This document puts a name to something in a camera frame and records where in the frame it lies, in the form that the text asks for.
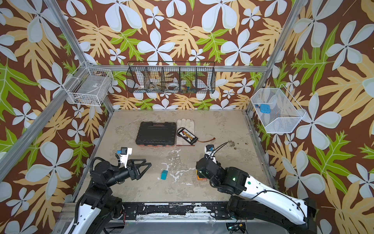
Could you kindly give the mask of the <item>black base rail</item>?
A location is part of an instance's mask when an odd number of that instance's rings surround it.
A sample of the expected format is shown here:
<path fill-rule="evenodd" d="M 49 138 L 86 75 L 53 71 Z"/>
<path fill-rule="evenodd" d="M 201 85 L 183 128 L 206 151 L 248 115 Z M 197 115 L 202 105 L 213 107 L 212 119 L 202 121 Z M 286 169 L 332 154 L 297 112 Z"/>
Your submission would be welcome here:
<path fill-rule="evenodd" d="M 125 220 L 231 220 L 227 201 L 218 202 L 124 202 Z"/>

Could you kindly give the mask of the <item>aluminium frame post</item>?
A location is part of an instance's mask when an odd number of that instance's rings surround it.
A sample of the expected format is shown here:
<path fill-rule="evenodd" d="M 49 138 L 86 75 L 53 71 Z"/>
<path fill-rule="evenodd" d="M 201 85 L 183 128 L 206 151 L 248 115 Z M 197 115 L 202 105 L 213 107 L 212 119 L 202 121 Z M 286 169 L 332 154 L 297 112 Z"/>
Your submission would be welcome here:
<path fill-rule="evenodd" d="M 61 11 L 60 7 L 58 6 L 57 1 L 45 1 L 45 3 L 47 5 L 48 9 L 51 10 L 53 15 L 55 16 L 55 18 L 57 20 L 57 23 L 59 25 L 59 28 L 61 29 L 62 33 L 64 34 L 66 41 L 70 44 L 73 52 L 77 56 L 79 64 L 82 64 L 82 63 L 85 62 L 88 65 L 94 66 L 89 62 L 89 60 L 84 55 L 83 50 L 80 47 L 80 45 L 78 43 L 78 40 L 74 36 L 73 30 L 71 29 L 67 20 L 63 16 L 62 11 Z M 113 106 L 110 103 L 108 97 L 106 97 L 104 99 L 103 104 L 105 105 L 105 107 L 108 109 L 108 111 L 110 113 L 114 112 Z"/>
<path fill-rule="evenodd" d="M 257 30 L 253 40 L 260 46 L 251 54 L 253 59 L 262 58 L 267 70 L 259 81 L 255 82 L 255 92 L 262 88 L 269 77 L 280 81 L 277 64 L 284 61 L 285 53 L 296 52 L 299 37 L 304 32 L 295 32 L 298 20 L 309 18 L 312 13 L 309 1 L 263 1 L 262 20 L 265 28 Z"/>

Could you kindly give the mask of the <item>aluminium frame post right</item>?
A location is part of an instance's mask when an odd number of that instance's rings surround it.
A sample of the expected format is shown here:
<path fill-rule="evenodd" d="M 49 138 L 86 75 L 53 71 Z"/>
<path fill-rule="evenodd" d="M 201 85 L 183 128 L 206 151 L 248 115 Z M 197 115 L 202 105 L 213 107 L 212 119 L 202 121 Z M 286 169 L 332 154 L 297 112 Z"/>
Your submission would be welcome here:
<path fill-rule="evenodd" d="M 255 92 L 262 88 L 269 77 L 280 81 L 277 64 L 284 61 L 285 53 L 296 52 L 299 37 L 304 32 L 295 32 L 298 20 L 309 18 L 312 13 L 309 1 L 263 1 L 262 20 L 265 28 L 257 30 L 253 40 L 260 46 L 251 54 L 253 59 L 262 58 L 267 70 L 259 81 L 255 82 Z"/>

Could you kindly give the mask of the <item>aluminium frame post left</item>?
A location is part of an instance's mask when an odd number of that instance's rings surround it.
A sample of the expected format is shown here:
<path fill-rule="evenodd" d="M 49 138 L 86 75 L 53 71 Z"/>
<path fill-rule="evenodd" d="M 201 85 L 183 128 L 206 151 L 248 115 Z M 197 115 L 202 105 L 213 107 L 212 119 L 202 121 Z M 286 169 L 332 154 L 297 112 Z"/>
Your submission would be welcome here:
<path fill-rule="evenodd" d="M 74 36 L 73 30 L 71 29 L 67 20 L 63 16 L 62 11 L 61 11 L 60 7 L 58 6 L 57 1 L 45 1 L 45 3 L 47 5 L 48 9 L 51 10 L 53 15 L 55 16 L 55 18 L 57 20 L 57 23 L 59 25 L 59 28 L 61 29 L 62 33 L 64 34 L 66 41 L 70 44 L 73 52 L 77 56 L 79 64 L 82 64 L 82 63 L 85 62 L 88 65 L 94 66 L 89 62 L 89 60 L 84 55 L 83 50 L 80 47 L 80 45 L 78 43 L 78 40 Z M 108 109 L 108 111 L 110 113 L 114 112 L 113 106 L 110 103 L 108 97 L 106 97 L 104 99 L 103 104 L 105 105 L 105 107 Z"/>

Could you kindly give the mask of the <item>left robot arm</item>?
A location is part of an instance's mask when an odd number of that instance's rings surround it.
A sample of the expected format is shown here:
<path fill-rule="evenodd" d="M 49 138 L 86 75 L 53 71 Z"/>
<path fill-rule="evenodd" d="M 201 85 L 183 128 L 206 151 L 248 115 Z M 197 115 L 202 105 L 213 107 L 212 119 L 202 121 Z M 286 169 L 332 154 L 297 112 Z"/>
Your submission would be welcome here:
<path fill-rule="evenodd" d="M 102 158 L 90 165 L 90 184 L 75 206 L 67 234 L 100 234 L 113 219 L 123 215 L 122 199 L 113 196 L 111 186 L 127 179 L 139 180 L 152 164 L 145 159 L 128 160 L 127 167 L 114 166 Z"/>

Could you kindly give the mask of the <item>beige work glove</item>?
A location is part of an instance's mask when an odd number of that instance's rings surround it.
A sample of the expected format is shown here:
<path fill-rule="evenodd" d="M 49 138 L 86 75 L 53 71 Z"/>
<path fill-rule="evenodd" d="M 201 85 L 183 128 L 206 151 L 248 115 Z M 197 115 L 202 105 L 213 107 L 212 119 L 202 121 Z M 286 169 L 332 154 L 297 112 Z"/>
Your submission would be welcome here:
<path fill-rule="evenodd" d="M 176 123 L 177 131 L 184 127 L 186 130 L 188 130 L 190 133 L 195 134 L 195 123 L 194 120 L 191 119 L 178 119 Z M 184 139 L 176 136 L 176 146 L 191 146 L 189 143 L 187 143 Z"/>

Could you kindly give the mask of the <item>blue object in basket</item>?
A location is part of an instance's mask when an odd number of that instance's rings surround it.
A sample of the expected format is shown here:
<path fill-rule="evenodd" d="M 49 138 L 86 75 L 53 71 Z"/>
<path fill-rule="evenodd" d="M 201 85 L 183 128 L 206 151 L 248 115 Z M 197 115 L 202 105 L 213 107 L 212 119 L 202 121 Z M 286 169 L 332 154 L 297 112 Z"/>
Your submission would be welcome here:
<path fill-rule="evenodd" d="M 261 104 L 260 105 L 260 112 L 264 114 L 270 114 L 271 113 L 271 108 L 268 104 Z"/>

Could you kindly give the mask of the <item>black red tool case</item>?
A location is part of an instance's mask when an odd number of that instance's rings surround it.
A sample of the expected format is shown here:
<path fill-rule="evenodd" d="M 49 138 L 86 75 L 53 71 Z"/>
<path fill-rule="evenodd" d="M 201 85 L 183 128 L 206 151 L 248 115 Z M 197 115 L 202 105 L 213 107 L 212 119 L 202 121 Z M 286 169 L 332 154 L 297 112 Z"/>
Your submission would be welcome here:
<path fill-rule="evenodd" d="M 143 146 L 174 146 L 176 142 L 175 122 L 141 122 L 135 140 Z"/>

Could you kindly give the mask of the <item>orange supermarket block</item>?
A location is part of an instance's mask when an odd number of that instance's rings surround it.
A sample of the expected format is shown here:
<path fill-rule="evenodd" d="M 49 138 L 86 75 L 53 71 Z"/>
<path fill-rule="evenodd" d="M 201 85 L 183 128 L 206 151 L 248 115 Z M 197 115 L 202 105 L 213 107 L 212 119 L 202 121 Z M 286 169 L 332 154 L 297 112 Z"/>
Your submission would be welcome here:
<path fill-rule="evenodd" d="M 197 180 L 198 180 L 198 181 L 206 181 L 207 179 L 204 178 L 204 177 L 199 177 L 199 176 L 197 175 Z"/>

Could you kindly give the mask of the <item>teal block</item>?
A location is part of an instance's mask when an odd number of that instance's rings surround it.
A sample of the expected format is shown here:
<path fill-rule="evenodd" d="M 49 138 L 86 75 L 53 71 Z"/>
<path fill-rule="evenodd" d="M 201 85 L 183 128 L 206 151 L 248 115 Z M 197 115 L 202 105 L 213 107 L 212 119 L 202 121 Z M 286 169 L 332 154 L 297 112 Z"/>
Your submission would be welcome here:
<path fill-rule="evenodd" d="M 161 172 L 161 179 L 162 180 L 166 180 L 167 179 L 167 175 L 168 175 L 168 170 L 163 170 Z"/>

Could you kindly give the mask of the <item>black charging board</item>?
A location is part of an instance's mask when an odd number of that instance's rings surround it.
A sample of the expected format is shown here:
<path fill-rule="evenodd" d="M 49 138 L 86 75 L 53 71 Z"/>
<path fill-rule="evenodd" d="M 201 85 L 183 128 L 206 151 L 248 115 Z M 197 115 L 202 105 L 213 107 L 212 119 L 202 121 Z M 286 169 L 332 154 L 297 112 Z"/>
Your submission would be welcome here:
<path fill-rule="evenodd" d="M 181 137 L 191 146 L 193 146 L 198 141 L 198 137 L 187 130 L 185 127 L 181 127 L 177 130 L 177 136 Z"/>

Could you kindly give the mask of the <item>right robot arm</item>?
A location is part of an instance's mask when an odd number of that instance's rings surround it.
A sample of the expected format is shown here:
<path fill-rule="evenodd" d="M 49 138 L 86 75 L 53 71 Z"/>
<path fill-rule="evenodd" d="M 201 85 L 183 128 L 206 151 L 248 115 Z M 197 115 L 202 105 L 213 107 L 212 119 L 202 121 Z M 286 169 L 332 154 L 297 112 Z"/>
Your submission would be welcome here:
<path fill-rule="evenodd" d="M 231 197 L 227 213 L 239 220 L 260 219 L 276 224 L 290 234 L 316 234 L 316 203 L 297 199 L 259 182 L 247 172 L 235 167 L 223 168 L 212 159 L 202 158 L 197 171 L 211 187 Z"/>

